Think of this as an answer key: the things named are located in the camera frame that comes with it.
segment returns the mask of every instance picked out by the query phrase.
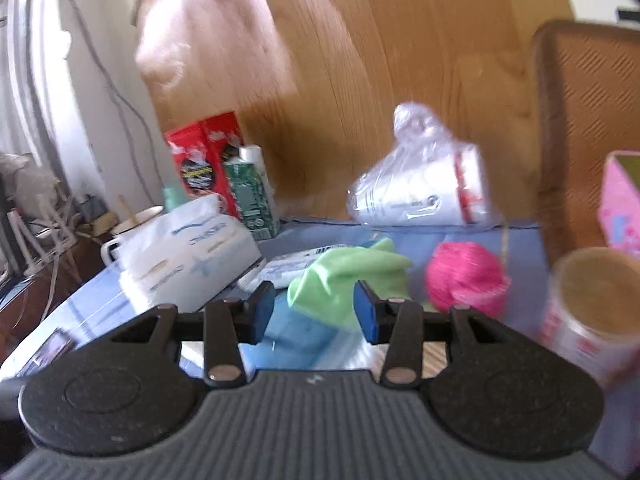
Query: wooden chair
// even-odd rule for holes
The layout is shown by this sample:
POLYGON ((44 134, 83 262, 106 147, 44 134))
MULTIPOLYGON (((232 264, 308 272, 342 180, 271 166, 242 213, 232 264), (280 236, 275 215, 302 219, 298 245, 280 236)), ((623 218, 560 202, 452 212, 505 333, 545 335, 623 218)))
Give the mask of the wooden chair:
POLYGON ((538 217, 549 264, 605 244, 596 213, 613 150, 640 150, 640 32, 566 21, 533 40, 542 136, 538 217))

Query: clutter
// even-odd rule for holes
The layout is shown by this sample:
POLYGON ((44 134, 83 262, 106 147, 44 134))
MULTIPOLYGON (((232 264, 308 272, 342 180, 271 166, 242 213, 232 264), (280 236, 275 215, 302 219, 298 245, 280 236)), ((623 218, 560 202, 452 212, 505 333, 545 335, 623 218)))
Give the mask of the clutter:
POLYGON ((241 146, 240 155, 225 162, 225 173, 242 223, 256 240, 269 240, 280 230, 273 191, 260 146, 241 146))
POLYGON ((149 209, 145 209, 140 213, 131 213, 130 218, 114 227, 111 230, 113 240, 109 240, 100 248, 100 256, 102 257, 104 265, 109 267, 113 263, 113 259, 111 257, 111 250, 113 247, 122 245, 125 241, 133 238, 137 228, 151 222, 158 215, 162 214, 163 210, 164 208, 162 206, 154 206, 149 209))
POLYGON ((194 312, 260 259, 248 229, 219 207, 217 195, 201 197, 139 227, 116 249, 120 285, 137 312, 162 303, 194 312))
POLYGON ((38 237, 38 235, 34 236, 17 209, 13 209, 6 214, 14 232, 15 241, 27 264, 27 268, 24 271, 25 276, 36 275, 49 263, 53 263, 53 268, 57 269, 57 261, 60 256, 76 243, 76 236, 68 225, 73 197, 66 197, 65 204, 60 211, 55 209, 47 196, 38 195, 36 200, 40 209, 38 224, 44 228, 45 238, 38 237), (41 244, 41 242, 45 241, 50 242, 50 244, 41 244))
POLYGON ((640 351, 640 262, 608 248, 559 260, 549 284, 542 343, 609 385, 640 351))
POLYGON ((478 147, 453 139, 424 105, 394 112, 393 150, 351 187, 347 208, 377 226, 494 224, 478 147))
POLYGON ((425 271, 433 306, 448 312, 452 306, 468 305, 498 317, 511 285, 500 259, 474 242, 442 242, 425 271))
POLYGON ((353 286, 366 280, 382 298, 409 298, 406 270, 412 261, 396 254, 389 238, 370 248, 337 247, 322 254, 287 291, 289 306, 328 325, 357 328, 353 286))
POLYGON ((187 195, 197 198, 218 193, 224 202, 222 212, 238 216, 222 166, 238 156, 243 143, 236 115, 228 112, 198 121, 167 132, 164 138, 171 147, 187 195))
POLYGON ((640 258, 640 152, 607 156, 598 220, 609 247, 640 258))
POLYGON ((271 282, 278 288, 287 288, 298 276, 301 276, 322 254, 335 247, 346 247, 343 244, 328 245, 299 251, 297 253, 276 256, 270 262, 262 262, 250 270, 240 280, 238 286, 245 292, 253 292, 262 282, 271 282))

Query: wooden wall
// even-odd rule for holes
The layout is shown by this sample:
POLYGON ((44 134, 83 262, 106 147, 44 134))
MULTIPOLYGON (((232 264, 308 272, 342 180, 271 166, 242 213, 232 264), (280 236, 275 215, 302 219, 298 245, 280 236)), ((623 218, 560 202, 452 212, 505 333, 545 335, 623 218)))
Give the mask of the wooden wall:
POLYGON ((163 131, 235 110, 285 214, 344 218, 403 101, 481 145, 492 194, 530 218, 529 41, 568 0, 143 0, 137 63, 163 131))

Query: white bottle cap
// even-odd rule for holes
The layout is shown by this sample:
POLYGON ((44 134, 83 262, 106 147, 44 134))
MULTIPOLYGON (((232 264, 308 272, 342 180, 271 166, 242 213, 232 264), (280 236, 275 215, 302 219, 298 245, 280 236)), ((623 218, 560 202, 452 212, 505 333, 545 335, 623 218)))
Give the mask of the white bottle cap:
POLYGON ((240 146, 239 155, 242 160, 246 160, 256 166, 263 166, 262 161, 262 148, 255 144, 249 146, 240 146))

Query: pink box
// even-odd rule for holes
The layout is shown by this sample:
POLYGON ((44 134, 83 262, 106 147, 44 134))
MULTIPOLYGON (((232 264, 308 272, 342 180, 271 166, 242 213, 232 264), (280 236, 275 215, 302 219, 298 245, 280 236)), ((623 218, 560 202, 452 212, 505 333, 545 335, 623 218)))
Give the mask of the pink box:
POLYGON ((640 259, 640 152, 611 152, 598 220, 607 245, 640 259))

